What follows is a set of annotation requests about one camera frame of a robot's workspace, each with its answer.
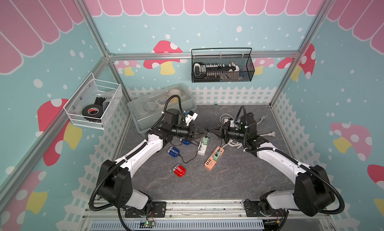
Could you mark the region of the white power strip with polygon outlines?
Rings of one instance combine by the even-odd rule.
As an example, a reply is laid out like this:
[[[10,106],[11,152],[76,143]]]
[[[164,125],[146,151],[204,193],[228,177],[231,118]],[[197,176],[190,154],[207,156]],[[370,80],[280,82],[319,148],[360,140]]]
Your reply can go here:
[[[201,138],[201,141],[200,141],[200,144],[199,144],[199,147],[198,147],[198,152],[197,152],[197,154],[201,155],[201,156],[205,155],[206,149],[207,149],[207,146],[208,146],[208,145],[205,146],[205,145],[202,144],[203,138]]]

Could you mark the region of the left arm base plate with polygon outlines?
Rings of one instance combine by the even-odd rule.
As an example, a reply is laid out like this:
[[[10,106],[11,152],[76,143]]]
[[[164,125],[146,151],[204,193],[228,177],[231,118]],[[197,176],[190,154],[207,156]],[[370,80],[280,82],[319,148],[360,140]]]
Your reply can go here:
[[[125,218],[164,218],[166,207],[166,202],[149,202],[141,210],[136,208],[125,210]]]

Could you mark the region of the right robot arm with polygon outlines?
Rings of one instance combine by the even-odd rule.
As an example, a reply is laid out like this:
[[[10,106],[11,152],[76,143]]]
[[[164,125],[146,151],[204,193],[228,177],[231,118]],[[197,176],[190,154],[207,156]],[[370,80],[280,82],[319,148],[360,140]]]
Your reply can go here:
[[[259,158],[282,174],[293,184],[288,191],[269,191],[260,197],[259,209],[264,216],[273,211],[299,211],[313,217],[318,213],[337,215],[345,210],[345,201],[330,183],[326,170],[310,166],[284,153],[273,145],[265,135],[258,134],[257,121],[253,113],[241,106],[235,118],[214,126],[212,133],[229,143],[234,140],[241,144],[243,151]]]

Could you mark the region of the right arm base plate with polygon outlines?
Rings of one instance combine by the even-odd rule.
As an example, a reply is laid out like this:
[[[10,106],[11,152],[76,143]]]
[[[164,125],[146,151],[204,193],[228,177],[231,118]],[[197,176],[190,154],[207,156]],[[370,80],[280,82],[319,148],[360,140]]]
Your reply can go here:
[[[243,206],[247,217],[272,217],[272,218],[284,218],[286,211],[283,209],[273,209],[264,201],[251,201],[244,200]]]

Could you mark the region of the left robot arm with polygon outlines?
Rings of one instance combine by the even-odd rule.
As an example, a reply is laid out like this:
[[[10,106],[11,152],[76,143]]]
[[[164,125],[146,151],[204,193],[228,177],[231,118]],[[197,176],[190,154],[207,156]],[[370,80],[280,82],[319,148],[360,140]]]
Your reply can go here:
[[[186,112],[182,106],[169,109],[172,100],[178,100],[179,95],[172,95],[166,101],[161,117],[147,131],[146,138],[126,155],[115,161],[106,160],[99,171],[96,187],[91,194],[89,208],[98,212],[110,207],[135,208],[143,215],[152,210],[152,198],[133,189],[132,177],[136,171],[155,153],[170,143],[173,138],[194,141],[202,138],[208,132],[195,125],[197,113]]]

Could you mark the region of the orange power strip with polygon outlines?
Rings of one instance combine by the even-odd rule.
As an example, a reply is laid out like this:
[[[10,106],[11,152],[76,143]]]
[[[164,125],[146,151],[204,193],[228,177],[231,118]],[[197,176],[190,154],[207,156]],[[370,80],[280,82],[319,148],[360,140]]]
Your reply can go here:
[[[218,146],[214,151],[213,153],[211,154],[211,156],[208,158],[208,160],[205,162],[205,168],[208,170],[208,171],[212,171],[214,166],[216,165],[216,163],[218,162],[218,160],[220,159],[220,157],[222,156],[224,152],[224,149],[220,146]]]

